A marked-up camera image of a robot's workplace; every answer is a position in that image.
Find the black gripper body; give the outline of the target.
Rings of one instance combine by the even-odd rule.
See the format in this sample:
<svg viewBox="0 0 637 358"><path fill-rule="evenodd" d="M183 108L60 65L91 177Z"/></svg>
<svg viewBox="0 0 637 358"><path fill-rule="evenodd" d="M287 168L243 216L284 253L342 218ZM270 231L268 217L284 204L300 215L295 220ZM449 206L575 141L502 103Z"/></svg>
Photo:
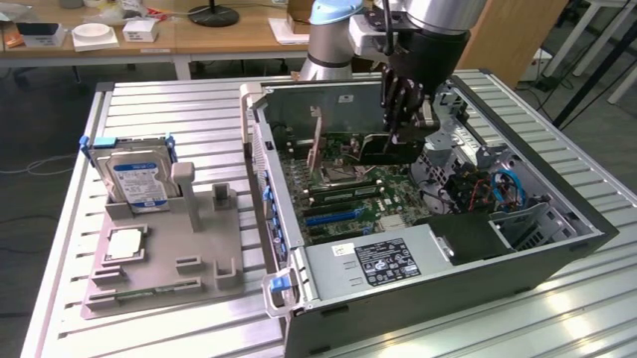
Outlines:
<svg viewBox="0 0 637 358"><path fill-rule="evenodd" d="M434 92L451 76L470 39L470 31L441 34L433 31L401 31L386 72Z"/></svg>

